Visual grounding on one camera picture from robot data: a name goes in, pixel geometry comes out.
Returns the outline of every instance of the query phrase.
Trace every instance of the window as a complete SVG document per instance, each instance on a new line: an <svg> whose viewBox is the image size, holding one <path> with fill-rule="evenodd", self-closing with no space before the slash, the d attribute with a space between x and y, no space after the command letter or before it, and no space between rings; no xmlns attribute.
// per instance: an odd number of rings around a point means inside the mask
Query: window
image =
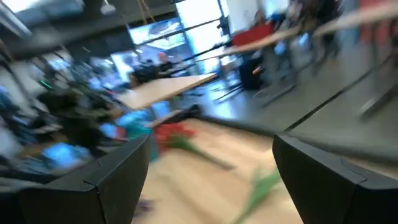
<svg viewBox="0 0 398 224"><path fill-rule="evenodd" d="M119 52L111 55L111 58L121 76L125 81L129 81L128 75L134 71L134 66L139 64L138 55L134 51Z"/></svg>
<svg viewBox="0 0 398 224"><path fill-rule="evenodd" d="M224 37L221 36L220 30L217 29L217 26L220 24L219 21L215 21L192 30L187 31L188 40L193 48L193 52L195 54L204 52L208 49L211 49L216 44L220 44L224 42ZM223 48L219 48L208 52L204 55L198 57L207 58L214 54L218 54L223 50ZM214 72L218 66L218 59L213 58L209 60L205 60L203 62L198 63L201 73L210 73Z"/></svg>
<svg viewBox="0 0 398 224"><path fill-rule="evenodd" d="M165 53L172 62L192 56L190 46L186 43L183 34L175 34L137 47L138 58L143 61L152 60L155 64L159 64L160 53Z"/></svg>
<svg viewBox="0 0 398 224"><path fill-rule="evenodd" d="M186 0L176 3L176 7L185 28L221 17L217 0Z"/></svg>
<svg viewBox="0 0 398 224"><path fill-rule="evenodd" d="M38 4L40 0L2 0L6 6L8 6L12 12L20 12L28 9L35 4Z"/></svg>
<svg viewBox="0 0 398 224"><path fill-rule="evenodd" d="M177 18L166 21L155 22L142 27L130 30L131 38L136 45L142 44L152 39L161 37L172 32L182 30L181 24Z"/></svg>
<svg viewBox="0 0 398 224"><path fill-rule="evenodd" d="M287 8L288 5L288 0L266 1L266 16L269 17L274 12L284 10Z"/></svg>

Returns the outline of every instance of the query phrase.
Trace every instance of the cable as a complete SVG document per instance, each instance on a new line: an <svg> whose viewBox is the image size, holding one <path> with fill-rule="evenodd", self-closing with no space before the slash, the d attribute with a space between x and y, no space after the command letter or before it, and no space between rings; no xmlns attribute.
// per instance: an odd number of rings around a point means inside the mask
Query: cable
<svg viewBox="0 0 398 224"><path fill-rule="evenodd" d="M145 3L145 0L141 0L141 2L144 4L145 8L147 9L150 18L152 19L152 22L156 22L152 13L150 13L150 9L149 9L148 5Z"/></svg>
<svg viewBox="0 0 398 224"><path fill-rule="evenodd" d="M147 22L147 19L146 19L146 17L145 17L144 10L142 9L141 1L140 1L140 0L137 0L137 2L138 2L138 5L139 5L139 10L140 10L140 12L141 12L142 21L144 21L144 24L147 25L148 22Z"/></svg>

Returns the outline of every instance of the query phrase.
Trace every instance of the desk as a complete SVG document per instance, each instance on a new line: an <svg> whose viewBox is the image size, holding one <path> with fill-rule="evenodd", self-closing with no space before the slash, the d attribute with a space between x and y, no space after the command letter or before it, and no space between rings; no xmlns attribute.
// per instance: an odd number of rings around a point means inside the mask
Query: desk
<svg viewBox="0 0 398 224"><path fill-rule="evenodd" d="M133 110L150 108L154 103L171 100L193 87L201 85L216 77L215 73L207 75L195 75L190 77L161 78L145 83L135 90L118 96L123 104Z"/></svg>

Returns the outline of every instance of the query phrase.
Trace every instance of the wooden tabletop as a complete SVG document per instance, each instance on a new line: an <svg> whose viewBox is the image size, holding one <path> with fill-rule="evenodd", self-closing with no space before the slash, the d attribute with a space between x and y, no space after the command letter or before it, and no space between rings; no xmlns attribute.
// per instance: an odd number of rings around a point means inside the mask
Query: wooden tabletop
<svg viewBox="0 0 398 224"><path fill-rule="evenodd" d="M320 26L314 32L314 35L315 36L325 35L331 32L335 32L337 30L349 29L363 24L372 24L374 22L388 20L395 17L398 17L398 1L391 0L384 4L379 4L377 6L360 9L357 11L347 13L343 16L340 16L339 18ZM275 34L269 35L261 40L255 41L250 44L242 45L239 47L227 48L218 55L204 58L199 61L258 50L263 47L272 45L278 41L287 39L289 37L294 37L299 34L300 30L301 28L294 27L289 30L278 31Z"/></svg>
<svg viewBox="0 0 398 224"><path fill-rule="evenodd" d="M122 101L130 109L141 110L150 107L156 102L168 100L214 77L216 77L215 73L189 77L161 78L129 90L118 96L118 100Z"/></svg>

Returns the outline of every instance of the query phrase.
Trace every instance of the red flower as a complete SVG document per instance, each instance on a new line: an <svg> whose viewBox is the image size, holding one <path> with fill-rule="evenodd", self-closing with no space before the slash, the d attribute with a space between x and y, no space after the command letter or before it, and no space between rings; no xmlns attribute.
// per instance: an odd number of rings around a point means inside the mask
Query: red flower
<svg viewBox="0 0 398 224"><path fill-rule="evenodd" d="M192 138L194 135L194 130L187 129L183 123L162 124L155 129L156 143L160 153L168 151L173 136Z"/></svg>

